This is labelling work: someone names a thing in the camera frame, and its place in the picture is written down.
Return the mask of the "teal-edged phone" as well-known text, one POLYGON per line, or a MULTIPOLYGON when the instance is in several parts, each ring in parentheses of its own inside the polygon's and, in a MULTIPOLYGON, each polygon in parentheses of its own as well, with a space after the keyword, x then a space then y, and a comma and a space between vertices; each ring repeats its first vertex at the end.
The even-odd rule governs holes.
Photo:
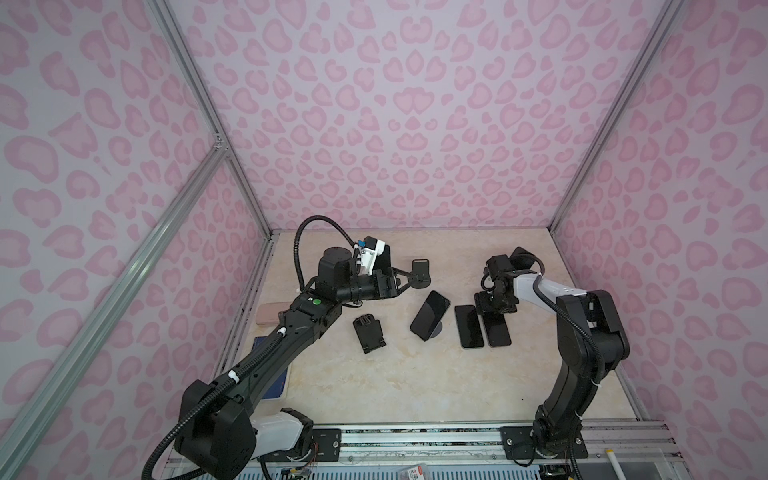
POLYGON ((410 324, 410 331, 422 341, 428 341, 450 307, 450 300, 431 291, 410 324))

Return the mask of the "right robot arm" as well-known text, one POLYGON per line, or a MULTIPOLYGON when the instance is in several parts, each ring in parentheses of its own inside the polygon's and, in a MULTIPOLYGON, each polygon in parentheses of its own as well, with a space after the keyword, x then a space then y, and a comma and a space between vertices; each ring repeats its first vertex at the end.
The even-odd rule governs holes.
POLYGON ((555 315, 561 367, 553 389, 537 407, 531 446, 535 454, 573 458, 582 418, 603 379, 630 354, 617 307, 605 290, 583 290, 547 280, 544 263, 518 247, 486 261, 481 291, 483 314, 511 314, 522 301, 555 315))

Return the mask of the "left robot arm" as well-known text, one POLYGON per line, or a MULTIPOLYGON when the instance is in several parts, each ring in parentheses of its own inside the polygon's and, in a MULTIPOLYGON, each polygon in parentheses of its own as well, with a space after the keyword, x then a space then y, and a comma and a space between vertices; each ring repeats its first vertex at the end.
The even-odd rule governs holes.
POLYGON ((277 327, 259 346, 213 381, 187 387, 178 423, 159 448, 173 447, 195 465, 188 478, 235 478, 257 447, 274 437, 252 426, 256 405, 281 372, 341 316, 344 304, 396 298, 430 283, 426 259, 414 260, 406 272, 392 266, 387 251, 367 267, 346 248, 326 249, 317 275, 280 312, 277 327))

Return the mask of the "purple phone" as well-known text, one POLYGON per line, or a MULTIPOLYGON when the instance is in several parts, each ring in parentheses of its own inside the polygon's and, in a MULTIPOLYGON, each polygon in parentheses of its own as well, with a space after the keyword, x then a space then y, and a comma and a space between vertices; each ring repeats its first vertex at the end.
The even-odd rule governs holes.
POLYGON ((485 342, 476 308, 472 305, 457 305, 454 313, 461 347, 483 348, 485 342))

